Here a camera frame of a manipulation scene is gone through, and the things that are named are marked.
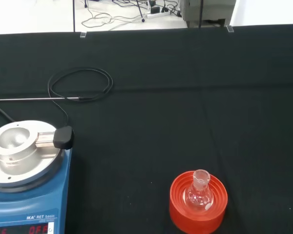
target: clear plastic clip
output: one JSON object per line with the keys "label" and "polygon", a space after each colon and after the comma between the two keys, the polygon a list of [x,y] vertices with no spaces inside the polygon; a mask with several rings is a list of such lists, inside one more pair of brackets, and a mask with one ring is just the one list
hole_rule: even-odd
{"label": "clear plastic clip", "polygon": [[227,27],[228,32],[234,33],[233,27],[231,25],[227,25],[226,27]]}
{"label": "clear plastic clip", "polygon": [[80,33],[80,38],[85,38],[86,35],[87,35],[87,32],[81,32],[81,33]]}

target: glass flask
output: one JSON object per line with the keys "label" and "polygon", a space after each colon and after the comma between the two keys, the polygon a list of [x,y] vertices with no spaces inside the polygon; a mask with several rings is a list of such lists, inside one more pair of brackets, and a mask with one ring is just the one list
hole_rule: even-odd
{"label": "glass flask", "polygon": [[205,170],[193,173],[193,182],[185,189],[184,201],[194,211],[207,211],[214,201],[214,196],[209,188],[210,174]]}

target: ika logo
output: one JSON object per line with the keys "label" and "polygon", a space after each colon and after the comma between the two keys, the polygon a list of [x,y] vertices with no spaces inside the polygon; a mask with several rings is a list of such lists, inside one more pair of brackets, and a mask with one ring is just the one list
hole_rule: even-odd
{"label": "ika logo", "polygon": [[34,216],[27,216],[26,219],[35,219],[35,218],[36,218],[36,216],[34,215]]}

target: display panel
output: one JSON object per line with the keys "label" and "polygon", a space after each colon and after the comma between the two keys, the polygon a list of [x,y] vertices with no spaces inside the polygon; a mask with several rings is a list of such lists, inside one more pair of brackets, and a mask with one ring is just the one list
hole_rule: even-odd
{"label": "display panel", "polygon": [[0,227],[0,234],[48,234],[48,223]]}

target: black tablecloth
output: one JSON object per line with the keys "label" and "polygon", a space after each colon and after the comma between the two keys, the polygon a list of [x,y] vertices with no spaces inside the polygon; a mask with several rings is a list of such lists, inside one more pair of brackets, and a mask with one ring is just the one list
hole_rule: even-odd
{"label": "black tablecloth", "polygon": [[[293,234],[293,25],[0,36],[0,98],[45,97],[49,77],[107,70],[110,96],[61,102],[75,129],[67,234],[177,234],[169,188],[205,169],[226,186],[221,234]],[[90,72],[58,84],[100,90]],[[52,102],[0,103],[56,127]],[[0,126],[5,124],[0,117]]]}

